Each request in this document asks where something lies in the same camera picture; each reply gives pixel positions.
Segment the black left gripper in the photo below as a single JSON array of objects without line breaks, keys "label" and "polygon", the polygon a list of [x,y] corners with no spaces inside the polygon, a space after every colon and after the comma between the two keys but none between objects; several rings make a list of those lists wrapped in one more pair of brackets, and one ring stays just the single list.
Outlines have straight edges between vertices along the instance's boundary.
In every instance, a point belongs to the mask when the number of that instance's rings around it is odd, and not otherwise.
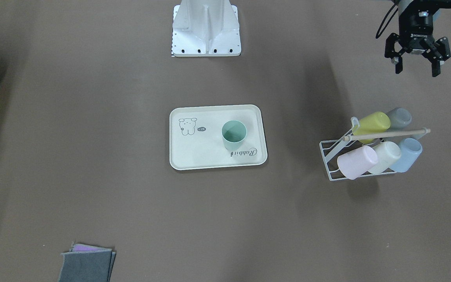
[{"label": "black left gripper", "polygon": [[[399,11],[399,35],[391,33],[385,42],[384,57],[394,64],[395,73],[403,71],[404,53],[423,54],[431,63],[432,77],[441,74],[441,66],[451,58],[449,39],[433,38],[434,14],[438,4],[397,4]],[[401,50],[395,49],[399,43]]]}]

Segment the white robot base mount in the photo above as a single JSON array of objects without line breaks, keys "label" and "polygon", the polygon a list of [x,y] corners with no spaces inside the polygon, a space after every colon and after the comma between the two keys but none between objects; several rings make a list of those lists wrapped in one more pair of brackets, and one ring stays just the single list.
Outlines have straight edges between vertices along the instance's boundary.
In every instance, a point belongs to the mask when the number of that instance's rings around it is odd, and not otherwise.
[{"label": "white robot base mount", "polygon": [[240,56],[238,7],[229,0],[182,0],[173,8],[173,57]]}]

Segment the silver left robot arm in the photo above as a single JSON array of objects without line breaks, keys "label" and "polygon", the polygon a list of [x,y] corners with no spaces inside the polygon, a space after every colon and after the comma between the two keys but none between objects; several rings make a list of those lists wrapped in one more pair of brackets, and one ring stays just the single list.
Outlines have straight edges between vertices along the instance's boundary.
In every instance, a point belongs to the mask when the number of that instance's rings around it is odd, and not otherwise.
[{"label": "silver left robot arm", "polygon": [[399,13],[399,33],[386,38],[384,57],[394,64],[395,73],[403,71],[403,54],[417,54],[431,63],[432,77],[451,58],[449,39],[433,37],[434,17],[440,9],[451,9],[451,0],[394,0]]}]

